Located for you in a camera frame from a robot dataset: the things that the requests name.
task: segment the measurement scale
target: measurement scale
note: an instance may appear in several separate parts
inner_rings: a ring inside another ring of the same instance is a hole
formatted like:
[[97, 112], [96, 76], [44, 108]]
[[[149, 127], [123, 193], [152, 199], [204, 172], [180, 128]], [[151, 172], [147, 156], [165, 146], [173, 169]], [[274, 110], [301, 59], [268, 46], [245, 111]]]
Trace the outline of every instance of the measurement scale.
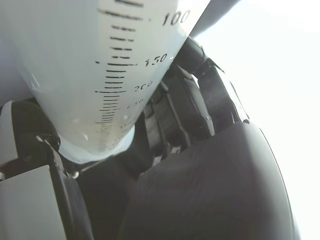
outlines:
[[130, 146], [135, 122], [209, 1], [0, 2], [0, 30], [64, 157], [84, 164]]

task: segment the measuring bottle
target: measuring bottle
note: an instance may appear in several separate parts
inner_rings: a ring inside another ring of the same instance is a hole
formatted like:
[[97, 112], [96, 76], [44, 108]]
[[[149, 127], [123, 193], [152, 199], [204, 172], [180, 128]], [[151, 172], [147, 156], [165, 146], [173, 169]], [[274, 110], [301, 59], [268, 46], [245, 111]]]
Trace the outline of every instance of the measuring bottle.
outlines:
[[1, 0], [0, 31], [78, 164], [125, 151], [210, 0]]

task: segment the white plastic container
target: white plastic container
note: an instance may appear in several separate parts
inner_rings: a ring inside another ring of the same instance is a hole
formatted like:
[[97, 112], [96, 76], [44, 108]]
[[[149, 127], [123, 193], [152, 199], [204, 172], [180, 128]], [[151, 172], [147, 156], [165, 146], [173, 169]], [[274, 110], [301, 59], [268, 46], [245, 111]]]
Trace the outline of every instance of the white plastic container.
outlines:
[[125, 151], [210, 0], [1, 0], [19, 71], [79, 164]]

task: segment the white background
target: white background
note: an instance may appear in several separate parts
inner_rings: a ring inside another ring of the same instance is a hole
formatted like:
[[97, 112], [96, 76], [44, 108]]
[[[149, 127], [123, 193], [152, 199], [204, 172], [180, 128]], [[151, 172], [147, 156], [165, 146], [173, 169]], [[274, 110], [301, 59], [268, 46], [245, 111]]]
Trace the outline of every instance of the white background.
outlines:
[[320, 240], [320, 2], [243, 0], [196, 38], [278, 161], [302, 240]]

